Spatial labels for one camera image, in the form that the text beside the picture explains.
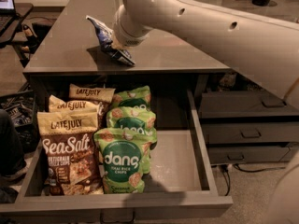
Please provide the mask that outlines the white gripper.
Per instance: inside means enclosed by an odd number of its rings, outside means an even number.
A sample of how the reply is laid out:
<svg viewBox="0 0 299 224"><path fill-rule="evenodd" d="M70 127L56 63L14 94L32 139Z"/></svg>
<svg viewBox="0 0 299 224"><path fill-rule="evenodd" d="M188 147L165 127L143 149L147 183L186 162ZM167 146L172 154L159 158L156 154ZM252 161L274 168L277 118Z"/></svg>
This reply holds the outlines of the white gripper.
<svg viewBox="0 0 299 224"><path fill-rule="evenodd" d="M136 47L149 37L150 31L150 27L134 21L125 6L121 5L114 16L112 48Z"/></svg>

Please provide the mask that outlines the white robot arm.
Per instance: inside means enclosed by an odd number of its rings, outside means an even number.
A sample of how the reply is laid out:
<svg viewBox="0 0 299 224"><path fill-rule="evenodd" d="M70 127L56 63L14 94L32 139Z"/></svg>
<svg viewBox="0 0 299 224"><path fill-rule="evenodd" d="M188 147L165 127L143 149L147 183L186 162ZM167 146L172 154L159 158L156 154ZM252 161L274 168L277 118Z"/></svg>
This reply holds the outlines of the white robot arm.
<svg viewBox="0 0 299 224"><path fill-rule="evenodd" d="M127 49L158 29L176 35L295 108L299 26L194 0L122 0L112 46Z"/></svg>

